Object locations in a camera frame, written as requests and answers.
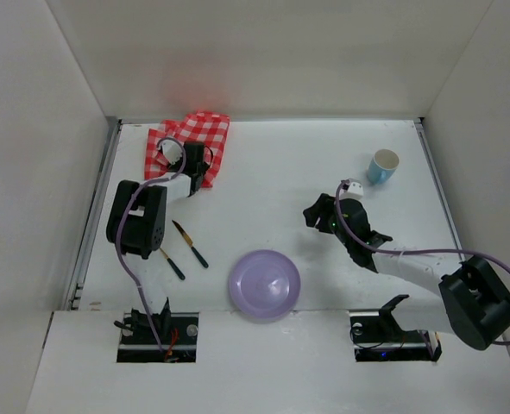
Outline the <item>red white checkered cloth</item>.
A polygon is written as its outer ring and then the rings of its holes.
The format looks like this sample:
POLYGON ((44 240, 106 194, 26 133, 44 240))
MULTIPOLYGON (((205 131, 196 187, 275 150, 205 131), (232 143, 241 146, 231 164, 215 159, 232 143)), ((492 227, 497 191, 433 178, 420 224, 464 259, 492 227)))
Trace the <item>red white checkered cloth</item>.
POLYGON ((181 160, 167 166, 160 163, 158 146, 164 138, 174 138, 180 142, 182 147, 186 141, 199 141, 214 153, 211 167, 202 184, 203 188, 212 188, 222 164, 229 126, 230 118, 227 115, 210 111, 190 113, 181 121, 168 119, 162 121, 157 129, 148 131, 144 179, 159 178, 165 173, 174 172, 179 168, 181 160))

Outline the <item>purple plastic plate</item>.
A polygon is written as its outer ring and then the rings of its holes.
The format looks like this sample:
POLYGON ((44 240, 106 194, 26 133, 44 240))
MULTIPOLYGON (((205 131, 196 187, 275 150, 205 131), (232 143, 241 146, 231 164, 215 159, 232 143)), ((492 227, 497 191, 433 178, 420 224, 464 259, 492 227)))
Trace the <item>purple plastic plate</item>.
POLYGON ((243 255, 228 280, 230 299, 246 317, 272 322, 293 310, 300 296, 298 268, 284 254, 268 249, 243 255))

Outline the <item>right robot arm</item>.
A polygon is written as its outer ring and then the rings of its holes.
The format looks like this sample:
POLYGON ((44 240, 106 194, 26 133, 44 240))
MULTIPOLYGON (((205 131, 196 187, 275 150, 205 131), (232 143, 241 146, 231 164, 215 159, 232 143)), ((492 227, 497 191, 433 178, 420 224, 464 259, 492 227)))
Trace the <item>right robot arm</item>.
POLYGON ((353 198, 321 194, 304 209, 309 228, 334 235, 351 260, 371 273, 384 274, 417 285, 433 299, 411 304, 399 293, 379 312, 388 332, 430 330, 451 333, 476 350, 501 345, 510 328, 510 291, 494 270, 498 260, 440 248, 408 250, 392 236, 371 228, 367 211, 353 198))

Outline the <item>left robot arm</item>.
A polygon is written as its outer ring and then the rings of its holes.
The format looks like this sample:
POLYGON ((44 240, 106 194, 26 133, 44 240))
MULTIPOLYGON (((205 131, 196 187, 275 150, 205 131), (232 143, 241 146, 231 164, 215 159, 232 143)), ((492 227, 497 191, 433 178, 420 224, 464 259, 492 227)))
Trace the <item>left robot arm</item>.
POLYGON ((205 160, 212 151, 198 141, 178 143, 164 137, 155 144, 157 155, 172 155, 168 171, 154 179, 139 183, 132 180, 119 182, 106 227, 106 237, 116 249, 116 256, 124 271, 134 281, 144 308, 147 326, 156 340, 162 340, 170 330, 169 305, 154 314, 141 279, 134 274, 124 259, 127 254, 143 260, 161 247, 166 225, 167 206, 198 192, 210 163, 205 160))

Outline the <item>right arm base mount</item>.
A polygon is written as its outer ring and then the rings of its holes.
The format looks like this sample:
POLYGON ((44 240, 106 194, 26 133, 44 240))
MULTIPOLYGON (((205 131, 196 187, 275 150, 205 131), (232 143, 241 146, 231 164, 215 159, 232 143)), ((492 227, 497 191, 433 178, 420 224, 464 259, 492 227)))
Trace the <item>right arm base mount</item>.
POLYGON ((438 362, 442 346, 438 335, 427 330, 403 330, 393 311, 409 296, 397 295, 379 309, 349 313, 349 337, 356 362, 438 362))

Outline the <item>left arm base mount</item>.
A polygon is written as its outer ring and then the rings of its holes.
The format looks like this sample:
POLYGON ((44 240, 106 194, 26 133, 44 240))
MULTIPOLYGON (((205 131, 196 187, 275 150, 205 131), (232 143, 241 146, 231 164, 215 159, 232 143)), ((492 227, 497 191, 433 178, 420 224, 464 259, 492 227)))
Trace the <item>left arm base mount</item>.
POLYGON ((132 309, 113 322, 120 330, 118 363, 194 363, 197 359, 198 313, 171 312, 169 300, 162 310, 148 316, 132 309))

